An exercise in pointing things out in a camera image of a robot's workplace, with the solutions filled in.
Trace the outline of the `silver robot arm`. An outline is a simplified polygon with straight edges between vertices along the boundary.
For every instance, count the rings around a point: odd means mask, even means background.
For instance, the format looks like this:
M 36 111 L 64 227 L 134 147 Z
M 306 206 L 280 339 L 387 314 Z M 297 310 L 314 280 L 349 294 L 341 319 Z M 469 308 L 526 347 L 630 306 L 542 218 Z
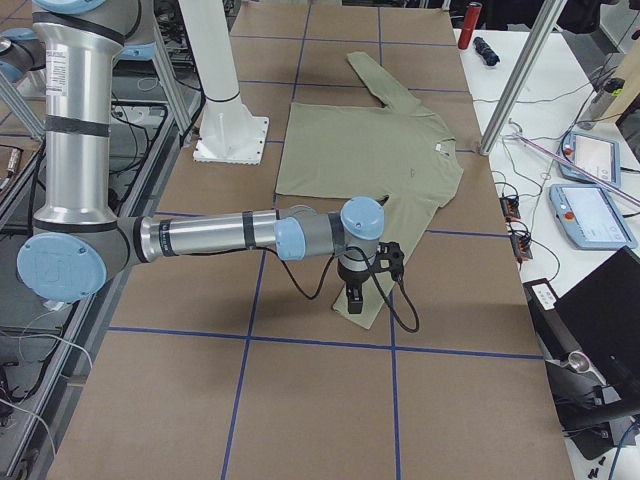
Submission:
M 306 206 L 187 219 L 119 217 L 108 204 L 112 71 L 128 47 L 157 46 L 149 1 L 37 1 L 46 46 L 46 194 L 17 270 L 37 295 L 74 303 L 132 266 L 161 257 L 270 250 L 282 261 L 329 255 L 347 310 L 359 314 L 364 284 L 389 252 L 384 212 L 356 197 L 337 213 Z
M 30 28 L 12 28 L 1 33 L 1 72 L 11 82 L 46 66 L 46 49 Z

